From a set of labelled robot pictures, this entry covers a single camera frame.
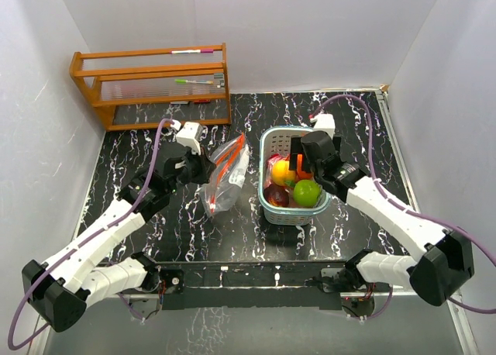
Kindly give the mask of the light blue plastic basket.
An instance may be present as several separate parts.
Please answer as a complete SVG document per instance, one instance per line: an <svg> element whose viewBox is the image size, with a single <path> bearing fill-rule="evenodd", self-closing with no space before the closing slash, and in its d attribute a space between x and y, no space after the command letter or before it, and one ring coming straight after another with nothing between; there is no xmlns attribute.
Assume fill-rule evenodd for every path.
<svg viewBox="0 0 496 355"><path fill-rule="evenodd" d="M331 195L322 191L316 207L305 208L282 208L271 205L265 200L264 181L267 177L267 160L273 154L286 157L290 153L291 138L304 136L313 131L311 127L304 126L274 126L267 129L260 138L260 160L258 173L257 194L266 220L275 225L282 226L304 226L311 220L324 212L331 203Z"/></svg>

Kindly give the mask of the clear zip bag orange zipper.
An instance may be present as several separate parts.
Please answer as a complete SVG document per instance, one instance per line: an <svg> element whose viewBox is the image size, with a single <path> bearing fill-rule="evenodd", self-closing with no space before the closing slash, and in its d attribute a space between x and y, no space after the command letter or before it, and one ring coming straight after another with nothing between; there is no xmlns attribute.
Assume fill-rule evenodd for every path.
<svg viewBox="0 0 496 355"><path fill-rule="evenodd" d="M250 161L250 148L244 133L219 146L210 160L216 165L209 182L200 187L199 196L211 218L230 210L240 196Z"/></svg>

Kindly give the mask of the orange persimmon toy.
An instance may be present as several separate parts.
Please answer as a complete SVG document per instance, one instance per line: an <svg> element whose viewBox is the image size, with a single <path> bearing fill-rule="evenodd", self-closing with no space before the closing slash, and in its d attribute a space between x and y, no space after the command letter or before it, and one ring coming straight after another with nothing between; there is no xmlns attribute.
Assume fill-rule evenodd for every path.
<svg viewBox="0 0 496 355"><path fill-rule="evenodd" d="M313 179L313 173L309 173L303 170L303 156L301 154L298 155L297 159L297 176L300 180L311 180Z"/></svg>

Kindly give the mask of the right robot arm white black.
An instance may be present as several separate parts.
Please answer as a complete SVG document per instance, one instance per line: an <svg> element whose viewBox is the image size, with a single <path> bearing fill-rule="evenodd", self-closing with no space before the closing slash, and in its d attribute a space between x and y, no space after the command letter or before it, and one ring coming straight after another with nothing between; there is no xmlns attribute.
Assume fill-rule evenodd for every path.
<svg viewBox="0 0 496 355"><path fill-rule="evenodd" d="M472 244L451 226L423 219L387 192L358 164L341 160L340 139L324 131L291 138L289 166L310 171L328 194L354 207L393 236L407 255L361 250L324 282L361 291L371 283L411 288L430 305L442 305L474 275Z"/></svg>

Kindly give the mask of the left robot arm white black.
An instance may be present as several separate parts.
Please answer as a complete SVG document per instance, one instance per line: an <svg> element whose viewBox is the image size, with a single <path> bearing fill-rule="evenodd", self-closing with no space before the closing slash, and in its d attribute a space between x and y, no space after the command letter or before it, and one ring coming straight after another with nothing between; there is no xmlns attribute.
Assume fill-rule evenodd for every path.
<svg viewBox="0 0 496 355"><path fill-rule="evenodd" d="M169 143L151 174L140 172L81 235L43 263L22 269L27 302L57 333L71 328L91 305L126 289L155 290L160 273L142 252L122 263L101 261L131 233L168 206L186 184L206 184L215 170L197 140Z"/></svg>

